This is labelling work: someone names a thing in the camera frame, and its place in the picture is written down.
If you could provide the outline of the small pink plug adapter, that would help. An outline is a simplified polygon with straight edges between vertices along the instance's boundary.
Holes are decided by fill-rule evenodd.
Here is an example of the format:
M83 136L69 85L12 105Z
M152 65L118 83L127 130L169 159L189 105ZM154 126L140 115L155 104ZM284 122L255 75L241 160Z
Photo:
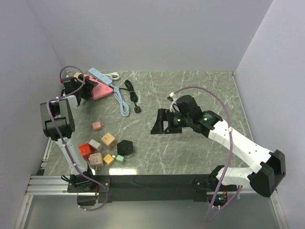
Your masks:
M101 123L100 121L98 121L98 122L93 122L93 123L92 123L92 127L93 127L93 130L94 130L94 131L101 130L102 127L103 127L103 123Z

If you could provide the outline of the beige red power strip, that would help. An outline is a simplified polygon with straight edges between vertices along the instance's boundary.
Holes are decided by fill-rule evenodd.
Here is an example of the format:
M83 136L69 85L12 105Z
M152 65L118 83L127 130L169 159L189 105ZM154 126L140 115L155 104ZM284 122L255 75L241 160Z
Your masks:
M79 78L79 76L83 76L83 75L82 75L81 73L75 73L73 77ZM86 74L85 74L84 77L85 77L86 79L90 79L90 76L89 76L89 75L86 75Z

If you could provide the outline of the red cube plug adapter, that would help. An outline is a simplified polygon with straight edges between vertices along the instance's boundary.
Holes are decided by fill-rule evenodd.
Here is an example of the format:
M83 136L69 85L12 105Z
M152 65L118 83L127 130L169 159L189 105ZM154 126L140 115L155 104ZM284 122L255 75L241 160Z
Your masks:
M89 143L85 143L81 146L78 146L78 149L83 159L88 160L90 155L92 154L92 148Z

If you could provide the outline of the orange cube adapter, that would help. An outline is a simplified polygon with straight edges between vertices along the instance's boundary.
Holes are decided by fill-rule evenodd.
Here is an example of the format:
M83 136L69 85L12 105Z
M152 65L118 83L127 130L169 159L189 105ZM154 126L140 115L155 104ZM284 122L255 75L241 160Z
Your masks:
M108 149L113 148L117 143L116 138L109 132L103 135L101 141Z

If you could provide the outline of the green plug adapter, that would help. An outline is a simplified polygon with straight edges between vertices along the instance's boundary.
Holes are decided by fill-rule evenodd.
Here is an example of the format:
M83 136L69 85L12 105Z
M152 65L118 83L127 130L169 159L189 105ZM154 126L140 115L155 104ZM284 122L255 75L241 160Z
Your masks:
M124 164L125 162L125 157L121 155L113 155L112 156L117 162Z

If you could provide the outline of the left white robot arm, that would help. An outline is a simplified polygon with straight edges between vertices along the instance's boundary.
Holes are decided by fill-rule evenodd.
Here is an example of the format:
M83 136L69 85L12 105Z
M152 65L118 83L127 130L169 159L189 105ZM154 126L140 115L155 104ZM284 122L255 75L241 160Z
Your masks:
M96 188L96 183L87 160L75 143L73 133L76 127L71 110L79 106L82 99L92 97L92 90L97 83L82 74L61 78L60 81L63 83L60 97L40 104L42 129L59 146L69 164L70 177L62 175L61 178L74 191L90 192Z

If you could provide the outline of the yellow plug adapter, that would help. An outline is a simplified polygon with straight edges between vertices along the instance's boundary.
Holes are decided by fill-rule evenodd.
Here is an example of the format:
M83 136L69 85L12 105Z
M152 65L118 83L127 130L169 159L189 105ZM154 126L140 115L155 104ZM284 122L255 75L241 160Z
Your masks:
M110 166L115 162L115 158L112 155L107 154L103 157L103 161Z

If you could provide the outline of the white charger plug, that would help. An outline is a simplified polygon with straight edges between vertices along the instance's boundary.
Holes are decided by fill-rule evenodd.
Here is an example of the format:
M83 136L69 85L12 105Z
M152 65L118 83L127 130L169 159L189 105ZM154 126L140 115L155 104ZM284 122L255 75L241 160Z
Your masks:
M96 151L100 152L102 150L102 145L99 142L95 141L94 139L91 139L89 141L89 145Z

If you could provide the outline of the pink power strip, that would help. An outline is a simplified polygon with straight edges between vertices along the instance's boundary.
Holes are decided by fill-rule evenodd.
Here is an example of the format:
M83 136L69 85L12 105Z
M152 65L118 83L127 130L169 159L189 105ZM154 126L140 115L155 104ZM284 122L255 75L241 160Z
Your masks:
M104 97L107 97L113 93L113 89L100 81L96 80L95 78L90 76L90 79L88 79L91 82L97 83L92 89L92 99L98 100Z

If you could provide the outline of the blue power strip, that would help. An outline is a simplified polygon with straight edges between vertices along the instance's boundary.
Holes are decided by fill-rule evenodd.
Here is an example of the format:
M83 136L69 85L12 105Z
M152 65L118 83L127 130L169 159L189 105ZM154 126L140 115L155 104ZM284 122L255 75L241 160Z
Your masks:
M118 103L120 105L121 115L123 117L128 117L130 115L129 106L128 106L128 104L126 104L126 102L122 98L120 89L117 86L113 85L113 80L95 68L89 69L89 73L99 82L101 82L113 89L114 97L116 98L116 100L118 101Z

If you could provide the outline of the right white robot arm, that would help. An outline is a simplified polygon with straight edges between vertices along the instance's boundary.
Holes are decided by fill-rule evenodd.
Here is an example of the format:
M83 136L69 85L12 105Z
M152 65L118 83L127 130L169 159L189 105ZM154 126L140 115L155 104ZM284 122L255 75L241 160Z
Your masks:
M285 155L259 146L213 111L202 111L190 95L178 98L171 109L158 109L152 135L180 134L189 127L227 149L243 160L245 168L220 166L211 173L209 185L214 190L236 185L251 187L257 194L270 197L286 175Z

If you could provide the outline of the black cube adapter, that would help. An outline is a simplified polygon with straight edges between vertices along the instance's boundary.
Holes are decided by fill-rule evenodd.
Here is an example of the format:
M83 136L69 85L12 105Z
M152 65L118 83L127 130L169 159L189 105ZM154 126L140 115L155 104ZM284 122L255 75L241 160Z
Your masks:
M122 140L117 144L117 154L121 156L129 156L134 153L133 142Z

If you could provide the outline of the beige pink cube adapter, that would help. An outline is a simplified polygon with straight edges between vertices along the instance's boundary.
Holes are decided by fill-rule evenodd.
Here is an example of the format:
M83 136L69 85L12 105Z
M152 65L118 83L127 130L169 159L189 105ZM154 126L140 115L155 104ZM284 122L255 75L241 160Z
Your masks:
M90 163L90 166L94 170L100 170L103 167L103 156L102 156L102 154L100 152L90 154L89 163Z

